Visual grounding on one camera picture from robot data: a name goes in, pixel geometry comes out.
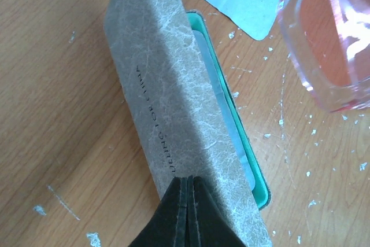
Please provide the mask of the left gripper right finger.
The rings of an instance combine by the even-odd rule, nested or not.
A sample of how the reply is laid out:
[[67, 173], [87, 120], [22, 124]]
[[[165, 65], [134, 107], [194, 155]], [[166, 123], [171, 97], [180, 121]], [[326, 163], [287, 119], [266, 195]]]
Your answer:
[[190, 176], [187, 182], [187, 246], [245, 246], [199, 176]]

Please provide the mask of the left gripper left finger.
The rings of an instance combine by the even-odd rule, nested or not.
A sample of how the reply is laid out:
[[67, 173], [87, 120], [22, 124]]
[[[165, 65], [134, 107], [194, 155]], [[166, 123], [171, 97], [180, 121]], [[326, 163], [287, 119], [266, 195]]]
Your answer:
[[187, 178], [172, 179], [154, 215], [130, 246], [186, 246]]

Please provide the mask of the orange lens clear sunglasses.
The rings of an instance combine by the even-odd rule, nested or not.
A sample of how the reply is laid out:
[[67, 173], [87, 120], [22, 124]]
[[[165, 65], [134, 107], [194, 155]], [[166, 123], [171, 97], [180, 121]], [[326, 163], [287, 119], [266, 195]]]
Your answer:
[[369, 0], [280, 0], [303, 87], [329, 112], [369, 107]]

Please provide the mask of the grey glasses case teal lining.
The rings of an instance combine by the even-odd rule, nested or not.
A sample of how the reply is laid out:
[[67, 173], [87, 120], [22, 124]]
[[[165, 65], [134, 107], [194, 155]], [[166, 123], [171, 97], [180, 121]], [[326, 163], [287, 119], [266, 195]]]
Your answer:
[[104, 30], [160, 201], [173, 178], [199, 176], [245, 246], [271, 246], [260, 215], [267, 183], [224, 76], [256, 179], [249, 187], [193, 34], [218, 62], [204, 18], [182, 0], [110, 0]]

